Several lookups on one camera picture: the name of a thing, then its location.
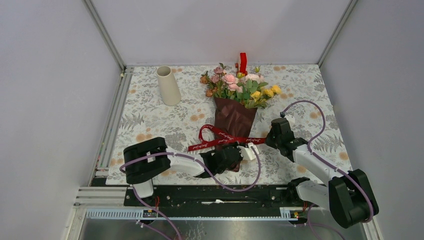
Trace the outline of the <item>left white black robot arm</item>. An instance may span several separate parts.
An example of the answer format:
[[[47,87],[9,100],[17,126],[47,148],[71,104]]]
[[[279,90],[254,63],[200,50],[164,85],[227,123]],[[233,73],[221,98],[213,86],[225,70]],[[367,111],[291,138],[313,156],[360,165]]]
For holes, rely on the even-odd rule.
[[[137,143],[123,150],[124,164],[119,171],[136,191],[144,206],[155,200],[153,178],[172,170],[198,179],[212,178],[234,169],[244,157],[245,145],[231,143],[219,150],[190,154],[168,147],[163,137]]]

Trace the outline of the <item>red printed ribbon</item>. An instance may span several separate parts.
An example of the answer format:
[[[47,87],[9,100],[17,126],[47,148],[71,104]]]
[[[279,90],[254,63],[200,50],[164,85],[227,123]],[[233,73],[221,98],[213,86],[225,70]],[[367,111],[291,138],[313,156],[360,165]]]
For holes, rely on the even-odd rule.
[[[203,130],[209,130],[211,133],[217,135],[217,139],[214,139],[211,141],[205,140],[203,138]],[[211,148],[218,145],[232,144],[232,143],[241,143],[241,144],[253,143],[255,145],[260,145],[266,142],[266,138],[233,136],[211,124],[205,124],[200,128],[198,139],[200,140],[200,143],[188,146],[187,148],[188,152]]]

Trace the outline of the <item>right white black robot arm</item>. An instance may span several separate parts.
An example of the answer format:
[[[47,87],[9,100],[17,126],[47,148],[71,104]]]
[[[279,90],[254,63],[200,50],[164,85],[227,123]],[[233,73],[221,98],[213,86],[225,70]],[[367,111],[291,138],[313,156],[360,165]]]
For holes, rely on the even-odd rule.
[[[330,211],[333,219],[347,229],[371,220],[380,211],[366,173],[360,169],[343,170],[309,150],[305,139],[294,136],[285,118],[271,121],[265,143],[279,150],[291,162],[305,167],[321,183],[307,177],[292,180],[288,185],[287,201],[299,206],[304,201]]]

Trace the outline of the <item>brown flower bouquet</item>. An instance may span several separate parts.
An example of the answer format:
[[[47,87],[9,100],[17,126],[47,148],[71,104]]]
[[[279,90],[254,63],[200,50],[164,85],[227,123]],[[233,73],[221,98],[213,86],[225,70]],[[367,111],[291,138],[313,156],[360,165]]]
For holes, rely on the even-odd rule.
[[[206,71],[200,82],[207,85],[205,95],[215,104],[214,127],[235,137],[250,137],[250,132],[259,108],[269,106],[269,101],[281,94],[277,85],[269,85],[256,67],[253,73],[241,75],[227,72],[223,63],[213,70]],[[206,141],[217,139],[217,135],[203,130]]]

